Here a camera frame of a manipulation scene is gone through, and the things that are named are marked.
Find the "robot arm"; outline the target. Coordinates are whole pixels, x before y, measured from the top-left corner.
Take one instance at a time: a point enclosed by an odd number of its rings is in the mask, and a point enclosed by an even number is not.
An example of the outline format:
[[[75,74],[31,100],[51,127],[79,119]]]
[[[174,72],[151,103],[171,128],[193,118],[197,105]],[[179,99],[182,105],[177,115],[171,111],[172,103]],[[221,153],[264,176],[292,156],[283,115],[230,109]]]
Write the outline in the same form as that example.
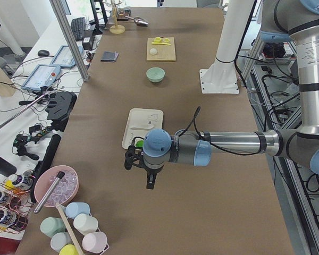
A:
[[[182,130],[169,135],[162,129],[151,130],[144,138],[140,158],[148,189],[154,188],[156,175],[166,162],[207,166],[214,152],[268,154],[292,160],[319,175],[319,1],[265,1],[261,33],[267,41],[280,36],[296,44],[297,73],[288,76],[285,88],[270,83],[265,92],[268,97],[285,95],[276,108],[286,109],[295,100],[300,125],[252,133]]]

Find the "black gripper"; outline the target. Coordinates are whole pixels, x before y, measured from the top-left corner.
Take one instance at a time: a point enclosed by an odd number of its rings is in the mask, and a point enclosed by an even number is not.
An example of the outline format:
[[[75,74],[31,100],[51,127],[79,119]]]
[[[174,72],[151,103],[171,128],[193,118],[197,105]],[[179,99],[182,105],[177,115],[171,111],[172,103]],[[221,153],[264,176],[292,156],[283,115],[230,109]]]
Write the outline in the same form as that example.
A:
[[[154,189],[155,181],[157,174],[163,169],[164,163],[161,162],[159,164],[151,164],[149,162],[145,162],[146,172],[147,172],[147,189]]]

